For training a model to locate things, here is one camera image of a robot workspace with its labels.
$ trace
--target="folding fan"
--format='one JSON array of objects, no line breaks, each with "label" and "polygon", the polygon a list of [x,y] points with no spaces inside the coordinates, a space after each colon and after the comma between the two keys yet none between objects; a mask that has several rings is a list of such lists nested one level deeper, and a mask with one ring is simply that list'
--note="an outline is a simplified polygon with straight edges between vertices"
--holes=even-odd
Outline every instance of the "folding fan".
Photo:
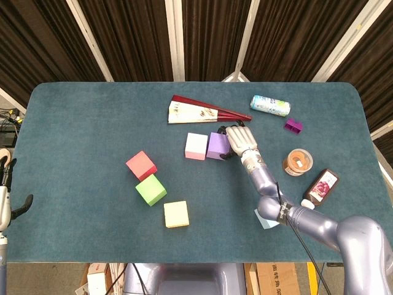
[{"label": "folding fan", "polygon": [[203,123],[217,121],[251,121],[249,115],[224,109],[213,104],[174,95],[168,108],[168,123]]}]

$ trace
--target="brown curtain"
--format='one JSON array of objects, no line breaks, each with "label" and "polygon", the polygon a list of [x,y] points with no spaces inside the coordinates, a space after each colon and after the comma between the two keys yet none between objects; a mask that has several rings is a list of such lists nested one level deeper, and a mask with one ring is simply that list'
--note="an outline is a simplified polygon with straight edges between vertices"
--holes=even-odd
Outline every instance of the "brown curtain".
[{"label": "brown curtain", "polygon": [[356,87],[371,132],[393,120],[393,2],[329,81],[350,82]]},{"label": "brown curtain", "polygon": [[0,86],[26,106],[36,85],[103,81],[66,1],[2,0]]},{"label": "brown curtain", "polygon": [[376,147],[393,167],[393,131],[374,140]]},{"label": "brown curtain", "polygon": [[222,81],[235,70],[251,0],[183,0],[185,79]]},{"label": "brown curtain", "polygon": [[250,81],[311,81],[367,0],[261,0],[241,72]]},{"label": "brown curtain", "polygon": [[173,81],[164,1],[79,3],[115,81]]}]

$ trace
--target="pale yellow cube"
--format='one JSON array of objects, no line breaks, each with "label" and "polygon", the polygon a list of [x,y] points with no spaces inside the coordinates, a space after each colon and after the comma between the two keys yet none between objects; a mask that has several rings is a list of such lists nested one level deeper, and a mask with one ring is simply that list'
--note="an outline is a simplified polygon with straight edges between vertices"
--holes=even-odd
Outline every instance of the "pale yellow cube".
[{"label": "pale yellow cube", "polygon": [[187,226],[189,213],[185,201],[164,204],[165,226],[167,228]]}]

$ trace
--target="red cube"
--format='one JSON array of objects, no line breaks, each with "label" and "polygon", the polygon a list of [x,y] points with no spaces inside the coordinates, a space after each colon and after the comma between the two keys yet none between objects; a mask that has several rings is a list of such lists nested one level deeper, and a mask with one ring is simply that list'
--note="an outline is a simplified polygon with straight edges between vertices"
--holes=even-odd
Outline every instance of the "red cube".
[{"label": "red cube", "polygon": [[126,165],[140,181],[144,181],[148,176],[157,172],[156,166],[144,151],[137,153],[126,162]]}]

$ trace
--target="purple block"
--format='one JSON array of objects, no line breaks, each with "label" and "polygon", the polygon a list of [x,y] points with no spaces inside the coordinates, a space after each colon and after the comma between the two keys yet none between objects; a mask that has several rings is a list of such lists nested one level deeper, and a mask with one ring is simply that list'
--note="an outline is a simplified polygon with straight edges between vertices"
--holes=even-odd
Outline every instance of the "purple block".
[{"label": "purple block", "polygon": [[303,130],[303,124],[291,118],[286,122],[284,128],[296,134],[299,134]]},{"label": "purple block", "polygon": [[217,160],[223,160],[220,157],[220,155],[228,154],[230,148],[231,146],[225,134],[212,132],[210,133],[210,141],[209,141],[208,153],[206,154],[206,157],[217,159]]}]

